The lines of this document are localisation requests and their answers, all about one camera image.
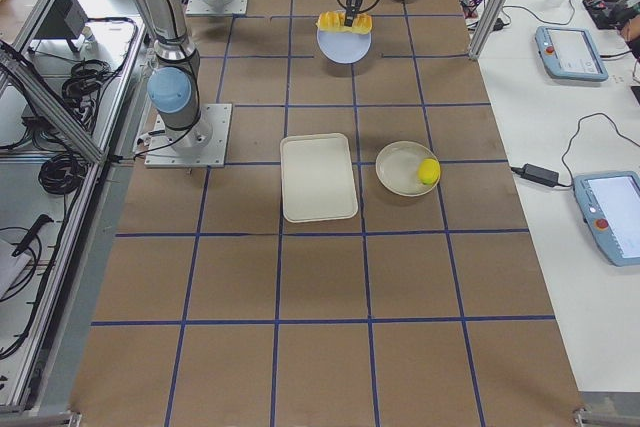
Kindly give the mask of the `striped bread roll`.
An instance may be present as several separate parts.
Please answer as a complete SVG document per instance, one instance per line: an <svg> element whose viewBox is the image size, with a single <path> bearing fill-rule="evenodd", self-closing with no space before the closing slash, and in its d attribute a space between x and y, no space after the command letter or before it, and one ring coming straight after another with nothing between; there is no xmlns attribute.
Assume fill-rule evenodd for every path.
<svg viewBox="0 0 640 427"><path fill-rule="evenodd" d="M360 13L353 19L348 19L343 11L327 11L318 16L316 26L324 32L365 35L372 31L373 20L366 13Z"/></svg>

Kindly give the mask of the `blue plate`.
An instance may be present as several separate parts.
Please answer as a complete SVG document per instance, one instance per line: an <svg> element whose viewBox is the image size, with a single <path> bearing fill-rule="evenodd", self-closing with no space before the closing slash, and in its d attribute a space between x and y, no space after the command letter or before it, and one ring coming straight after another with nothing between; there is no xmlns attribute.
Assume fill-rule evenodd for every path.
<svg viewBox="0 0 640 427"><path fill-rule="evenodd" d="M317 43L326 58L339 64L352 64L369 52L372 34L329 32L318 29Z"/></svg>

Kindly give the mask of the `white plate with lemon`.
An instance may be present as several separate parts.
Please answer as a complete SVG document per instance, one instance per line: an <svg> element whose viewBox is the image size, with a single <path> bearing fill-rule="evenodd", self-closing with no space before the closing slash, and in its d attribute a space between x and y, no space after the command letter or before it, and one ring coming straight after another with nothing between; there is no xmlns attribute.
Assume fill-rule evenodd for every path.
<svg viewBox="0 0 640 427"><path fill-rule="evenodd" d="M437 159L431 150L417 142L393 142L377 155L377 177L382 185L394 194L404 197L422 196L432 191L439 182L424 185L418 179L417 170L425 158Z"/></svg>

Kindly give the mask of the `white rectangular tray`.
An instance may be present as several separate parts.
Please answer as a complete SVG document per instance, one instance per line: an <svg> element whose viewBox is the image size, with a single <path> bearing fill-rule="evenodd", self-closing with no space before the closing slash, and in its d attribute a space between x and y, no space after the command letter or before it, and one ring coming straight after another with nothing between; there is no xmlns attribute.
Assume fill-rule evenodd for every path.
<svg viewBox="0 0 640 427"><path fill-rule="evenodd" d="M358 200L347 137L289 136L280 143L284 218L291 223L350 219Z"/></svg>

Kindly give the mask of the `yellow lemon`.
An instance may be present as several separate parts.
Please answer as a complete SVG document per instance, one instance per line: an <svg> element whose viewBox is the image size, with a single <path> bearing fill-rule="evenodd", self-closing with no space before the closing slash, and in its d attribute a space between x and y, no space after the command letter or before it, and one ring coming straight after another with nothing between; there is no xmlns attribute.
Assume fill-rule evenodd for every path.
<svg viewBox="0 0 640 427"><path fill-rule="evenodd" d="M441 176L439 161L435 158L425 158L418 167L417 176L424 185L436 184Z"/></svg>

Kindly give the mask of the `blue teach pendant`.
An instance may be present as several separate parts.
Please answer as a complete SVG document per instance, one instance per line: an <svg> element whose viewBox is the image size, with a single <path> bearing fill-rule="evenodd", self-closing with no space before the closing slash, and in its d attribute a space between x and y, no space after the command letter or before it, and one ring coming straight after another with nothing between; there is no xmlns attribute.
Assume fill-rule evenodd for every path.
<svg viewBox="0 0 640 427"><path fill-rule="evenodd" d="M588 30L540 26L534 39L551 78L587 82L608 79L608 71Z"/></svg>

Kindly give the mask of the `black power adapter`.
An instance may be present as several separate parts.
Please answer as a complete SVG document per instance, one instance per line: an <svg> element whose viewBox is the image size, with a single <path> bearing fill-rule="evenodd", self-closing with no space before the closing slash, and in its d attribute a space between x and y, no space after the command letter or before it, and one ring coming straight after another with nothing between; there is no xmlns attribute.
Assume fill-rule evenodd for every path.
<svg viewBox="0 0 640 427"><path fill-rule="evenodd" d="M558 185L559 173L533 164L524 164L520 176L528 181L555 187Z"/></svg>

